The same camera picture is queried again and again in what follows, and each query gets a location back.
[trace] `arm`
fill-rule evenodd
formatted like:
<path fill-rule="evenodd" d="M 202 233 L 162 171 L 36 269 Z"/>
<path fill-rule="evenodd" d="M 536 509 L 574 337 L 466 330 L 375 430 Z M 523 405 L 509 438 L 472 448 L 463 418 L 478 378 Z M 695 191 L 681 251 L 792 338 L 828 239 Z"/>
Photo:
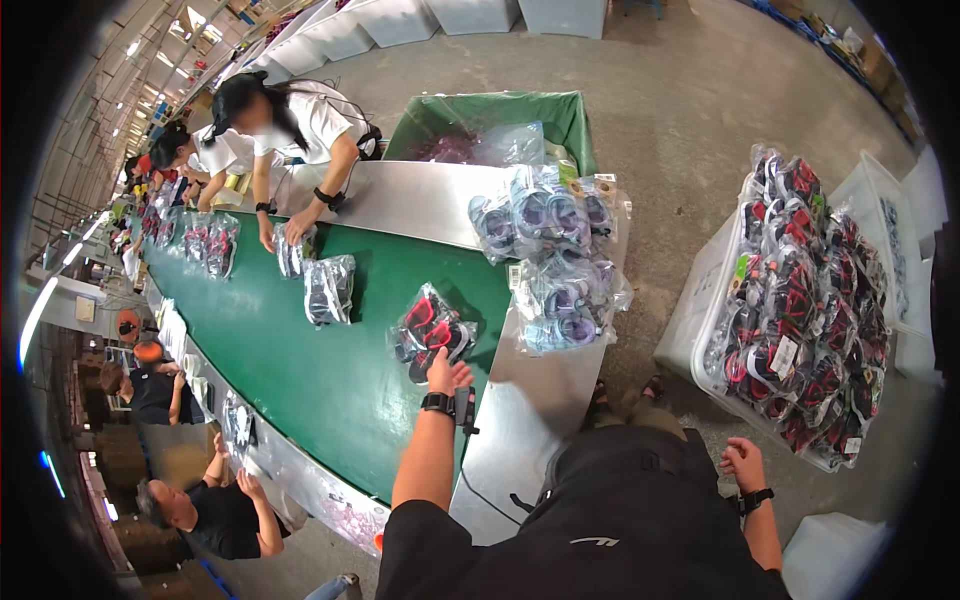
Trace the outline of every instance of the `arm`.
<path fill-rule="evenodd" d="M 206 171 L 196 171 L 187 167 L 188 171 L 184 173 L 191 181 L 202 181 L 203 183 L 210 183 L 212 177 Z"/>
<path fill-rule="evenodd" d="M 168 372 L 180 372 L 180 365 L 177 363 L 163 363 L 156 368 L 156 372 L 168 373 Z"/>
<path fill-rule="evenodd" d="M 347 180 L 350 169 L 353 168 L 353 162 L 358 156 L 360 156 L 360 149 L 346 132 L 341 133 L 330 146 L 330 166 L 320 184 L 320 191 L 327 196 L 336 196 L 344 186 L 344 181 Z M 287 241 L 291 244 L 297 243 L 300 236 L 317 222 L 320 215 L 324 214 L 325 209 L 326 203 L 319 198 L 314 198 L 310 206 L 290 219 L 287 224 Z"/>
<path fill-rule="evenodd" d="M 197 210 L 201 212 L 209 212 L 213 207 L 213 197 L 217 195 L 217 192 L 224 189 L 224 185 L 226 183 L 227 171 L 221 171 L 220 173 L 214 175 L 210 179 L 210 183 L 201 193 L 200 199 L 197 200 Z"/>
<path fill-rule="evenodd" d="M 441 348 L 427 372 L 430 392 L 453 396 L 455 388 L 473 382 L 462 361 L 452 368 Z M 453 490 L 453 419 L 439 411 L 420 410 L 414 435 L 396 472 L 394 506 L 407 500 L 427 500 L 447 511 Z"/>
<path fill-rule="evenodd" d="M 206 468 L 204 482 L 209 488 L 219 488 L 224 482 L 224 465 L 229 458 L 223 434 L 218 433 L 213 437 L 213 447 L 216 448 L 216 455 Z"/>
<path fill-rule="evenodd" d="M 140 247 L 141 247 L 141 246 L 143 246 L 143 232 L 142 232 L 142 231 L 140 232 L 140 236 L 139 236 L 138 238 L 136 238 L 136 241 L 133 242 L 133 246 L 131 246 L 131 250 L 133 250 L 133 253 L 134 253 L 134 254 L 137 254 L 138 252 L 140 252 Z"/>
<path fill-rule="evenodd" d="M 745 438 L 729 438 L 722 454 L 720 468 L 736 478 L 741 494 L 758 492 L 767 487 L 763 476 L 763 458 L 760 449 Z M 747 539 L 750 554 L 764 570 L 783 571 L 783 556 L 777 522 L 770 498 L 763 500 L 743 522 L 743 537 Z"/>
<path fill-rule="evenodd" d="M 167 411 L 167 418 L 170 420 L 171 425 L 176 425 L 180 422 L 180 395 L 183 391 L 185 381 L 183 371 L 177 371 L 177 376 L 174 378 L 174 395 L 170 399 L 170 410 Z"/>
<path fill-rule="evenodd" d="M 156 192 L 160 189 L 161 185 L 163 185 L 163 174 L 159 171 L 154 171 L 154 177 L 150 182 L 150 191 Z"/>
<path fill-rule="evenodd" d="M 256 509 L 256 517 L 260 525 L 260 533 L 256 534 L 256 540 L 260 544 L 260 556 L 276 556 L 283 552 L 280 527 L 276 524 L 274 509 L 267 502 L 267 494 L 264 493 L 260 482 L 253 475 L 248 475 L 245 468 L 241 468 L 237 472 L 237 485 L 241 492 L 253 500 L 253 507 Z"/>
<path fill-rule="evenodd" d="M 267 204 L 270 202 L 270 169 L 274 162 L 274 152 L 253 158 L 253 202 Z M 266 211 L 256 211 L 256 222 L 260 225 L 260 243 L 267 252 L 274 253 L 274 224 L 270 222 Z"/>

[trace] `plastic crate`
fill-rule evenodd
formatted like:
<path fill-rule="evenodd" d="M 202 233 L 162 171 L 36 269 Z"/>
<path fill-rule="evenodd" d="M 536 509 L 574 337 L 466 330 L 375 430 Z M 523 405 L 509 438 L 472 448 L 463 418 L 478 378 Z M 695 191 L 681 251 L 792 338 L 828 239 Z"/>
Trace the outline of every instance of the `plastic crate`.
<path fill-rule="evenodd" d="M 520 16 L 517 0 L 426 0 L 448 36 L 505 34 Z"/>
<path fill-rule="evenodd" d="M 349 7 L 347 4 L 340 11 L 307 24 L 298 35 L 304 36 L 316 52 L 323 53 L 330 60 L 343 60 L 369 52 L 373 48 L 373 38 L 360 26 Z"/>
<path fill-rule="evenodd" d="M 744 186 L 752 176 L 753 174 L 748 175 L 744 179 Z M 776 431 L 772 422 L 759 415 L 740 398 L 727 396 L 726 384 L 711 379 L 704 367 L 704 353 L 727 297 L 736 259 L 740 255 L 737 241 L 743 235 L 743 220 L 740 218 L 739 209 L 743 199 L 741 190 L 737 210 L 694 258 L 670 323 L 654 349 L 654 360 L 703 390 L 725 411 L 744 419 L 789 450 L 789 445 Z M 838 466 L 831 467 L 826 460 L 810 452 L 797 456 L 827 472 L 839 469 Z"/>
<path fill-rule="evenodd" d="M 240 70 L 241 73 L 252 73 L 254 71 L 267 72 L 267 79 L 264 81 L 267 85 L 286 82 L 293 77 L 293 74 L 285 69 L 283 65 L 266 55 L 260 55 L 256 60 L 248 63 L 247 66 Z"/>
<path fill-rule="evenodd" d="M 910 205 L 900 187 L 900 182 L 894 179 L 875 158 L 860 151 L 860 163 L 829 195 L 829 204 L 839 206 L 848 203 L 851 216 L 859 226 L 860 233 L 867 238 L 880 252 L 880 259 L 887 274 L 887 301 L 883 307 L 883 316 L 887 326 L 901 329 L 903 324 L 914 329 L 922 330 L 922 325 L 915 315 L 923 313 L 922 302 L 915 297 L 913 286 L 900 286 L 894 271 L 894 251 L 890 243 L 890 232 L 883 215 L 880 198 L 885 199 L 896 210 L 899 221 L 897 236 L 900 239 L 900 253 L 903 256 L 907 279 L 921 269 L 920 243 L 917 240 L 916 230 L 913 227 Z M 907 307 L 901 314 L 898 310 L 898 294 L 902 293 Z M 929 327 L 929 292 L 927 292 L 926 322 Z"/>
<path fill-rule="evenodd" d="M 440 28 L 423 0 L 352 0 L 344 11 L 352 12 L 381 48 L 430 39 Z"/>
<path fill-rule="evenodd" d="M 603 37 L 607 0 L 519 0 L 533 34 Z"/>
<path fill-rule="evenodd" d="M 336 11 L 336 0 L 326 0 L 301 12 L 274 39 L 265 54 L 295 76 L 322 67 L 327 61 L 323 50 L 309 38 L 298 34 L 303 28 L 331 16 Z"/>

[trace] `jeans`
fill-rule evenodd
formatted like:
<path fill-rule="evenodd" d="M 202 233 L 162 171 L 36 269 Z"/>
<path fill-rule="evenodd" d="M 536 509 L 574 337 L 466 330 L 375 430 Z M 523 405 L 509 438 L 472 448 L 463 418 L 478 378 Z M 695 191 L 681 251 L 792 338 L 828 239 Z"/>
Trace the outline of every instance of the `jeans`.
<path fill-rule="evenodd" d="M 349 587 L 350 583 L 347 581 L 347 578 L 343 575 L 337 575 L 319 588 L 311 591 L 303 600 L 334 600 L 334 598 L 337 598 L 340 594 L 347 591 Z"/>

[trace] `concrete floor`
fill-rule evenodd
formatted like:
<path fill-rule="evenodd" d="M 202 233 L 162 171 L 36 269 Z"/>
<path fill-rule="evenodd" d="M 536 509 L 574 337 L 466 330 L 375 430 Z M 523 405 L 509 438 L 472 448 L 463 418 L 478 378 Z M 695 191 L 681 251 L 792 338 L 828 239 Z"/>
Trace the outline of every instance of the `concrete floor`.
<path fill-rule="evenodd" d="M 654 347 L 694 256 L 735 208 L 752 144 L 804 156 L 827 191 L 852 170 L 861 149 L 897 178 L 915 163 L 865 89 L 766 15 L 735 0 L 672 0 L 657 21 L 649 9 L 625 18 L 621 5 L 614 1 L 603 40 L 531 35 L 521 19 L 507 35 L 437 32 L 423 43 L 374 48 L 303 75 L 341 78 L 341 91 L 373 113 L 388 136 L 408 99 L 422 92 L 584 92 L 600 168 L 616 173 L 634 202 L 626 275 L 636 300 L 615 322 L 619 341 L 601 372 L 614 404 L 655 370 Z M 670 382 L 668 397 L 715 458 L 731 435 L 760 445 L 786 544 L 806 515 L 896 515 L 937 405 L 932 390 L 892 369 L 887 381 L 859 464 L 835 474 L 779 449 L 682 380 Z M 316 521 L 287 547 L 274 559 L 219 563 L 249 600 L 301 598 L 346 571 L 357 572 L 372 597 L 376 562 Z"/>

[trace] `black t-shirt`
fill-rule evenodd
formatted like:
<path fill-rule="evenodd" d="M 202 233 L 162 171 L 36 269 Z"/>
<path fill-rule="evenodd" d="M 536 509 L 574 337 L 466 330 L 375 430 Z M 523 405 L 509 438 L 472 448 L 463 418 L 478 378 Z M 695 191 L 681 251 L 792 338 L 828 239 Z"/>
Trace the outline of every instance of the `black t-shirt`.
<path fill-rule="evenodd" d="M 169 425 L 170 402 L 174 398 L 174 376 L 156 372 L 157 366 L 154 364 L 130 372 L 130 382 L 133 384 L 130 407 L 140 422 Z M 180 390 L 180 422 L 193 422 L 193 393 L 188 385 L 184 385 Z"/>
<path fill-rule="evenodd" d="M 648 452 L 618 443 L 637 430 L 671 444 L 670 434 L 649 427 L 582 435 L 558 462 L 550 498 L 515 537 L 493 546 L 473 546 L 431 502 L 404 502 L 387 522 L 376 598 L 788 598 L 780 575 L 751 557 L 712 465 L 709 491 L 699 436 L 690 450 L 703 457 L 674 475 L 638 468 Z M 611 445 L 615 452 L 584 468 L 582 457 Z"/>
<path fill-rule="evenodd" d="M 186 535 L 222 559 L 260 558 L 260 542 L 256 539 L 260 519 L 253 500 L 240 490 L 237 482 L 225 488 L 210 488 L 201 481 L 186 493 L 197 509 L 197 524 Z M 276 514 L 274 518 L 280 536 L 289 536 Z"/>

